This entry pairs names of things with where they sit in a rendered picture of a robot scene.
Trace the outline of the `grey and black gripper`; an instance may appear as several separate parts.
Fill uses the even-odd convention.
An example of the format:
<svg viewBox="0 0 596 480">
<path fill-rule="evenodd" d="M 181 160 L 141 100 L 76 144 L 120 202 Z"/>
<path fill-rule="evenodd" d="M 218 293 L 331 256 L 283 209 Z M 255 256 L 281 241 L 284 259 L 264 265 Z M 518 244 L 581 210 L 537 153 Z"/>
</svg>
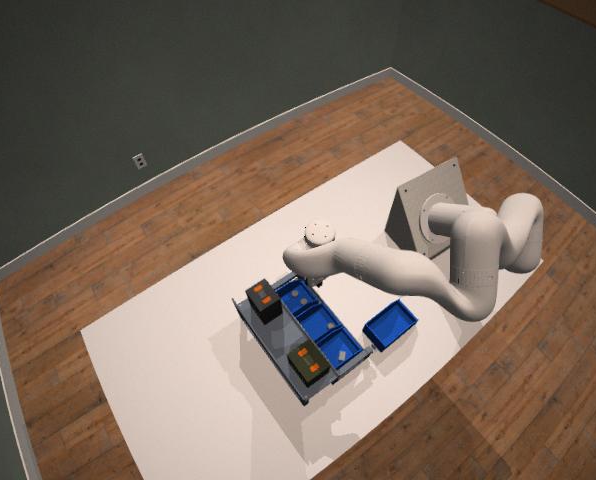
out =
<svg viewBox="0 0 596 480">
<path fill-rule="evenodd" d="M 325 280 L 326 278 L 328 278 L 328 277 L 319 278 L 319 279 L 308 279 L 308 278 L 305 279 L 304 278 L 305 279 L 305 282 L 304 283 L 306 284 L 306 286 L 308 286 L 308 285 L 311 286 L 311 287 L 317 286 L 318 288 L 320 288 L 320 286 L 322 286 L 323 280 Z"/>
</svg>

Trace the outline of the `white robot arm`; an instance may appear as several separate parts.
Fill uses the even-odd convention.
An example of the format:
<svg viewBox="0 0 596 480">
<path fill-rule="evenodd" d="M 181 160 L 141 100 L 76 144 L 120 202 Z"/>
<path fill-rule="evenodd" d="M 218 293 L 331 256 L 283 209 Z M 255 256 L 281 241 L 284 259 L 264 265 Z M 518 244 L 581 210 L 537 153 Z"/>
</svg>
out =
<svg viewBox="0 0 596 480">
<path fill-rule="evenodd" d="M 419 228 L 430 243 L 450 238 L 449 282 L 420 253 L 351 237 L 335 240 L 334 226 L 322 219 L 306 226 L 305 236 L 283 252 L 283 261 L 305 278 L 344 272 L 392 295 L 429 298 L 453 316 L 477 322 L 495 307 L 499 270 L 525 274 L 539 265 L 543 219 L 541 201 L 528 193 L 506 198 L 498 214 L 487 207 L 455 204 L 443 193 L 428 197 Z"/>
</svg>

